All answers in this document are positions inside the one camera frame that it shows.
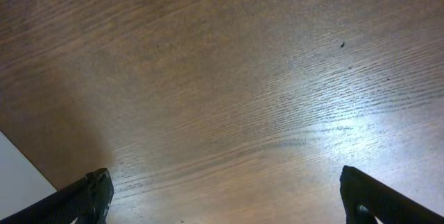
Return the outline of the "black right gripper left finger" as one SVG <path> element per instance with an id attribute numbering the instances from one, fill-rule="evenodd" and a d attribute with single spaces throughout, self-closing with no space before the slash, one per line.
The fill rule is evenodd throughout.
<path id="1" fill-rule="evenodd" d="M 109 170 L 101 168 L 2 219 L 1 224 L 105 224 L 113 195 Z"/>

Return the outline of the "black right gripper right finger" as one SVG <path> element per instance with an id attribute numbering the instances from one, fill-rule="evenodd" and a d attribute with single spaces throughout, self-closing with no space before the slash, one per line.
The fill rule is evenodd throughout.
<path id="1" fill-rule="evenodd" d="M 441 215 L 355 167 L 343 167 L 340 183 L 346 224 L 443 222 Z"/>

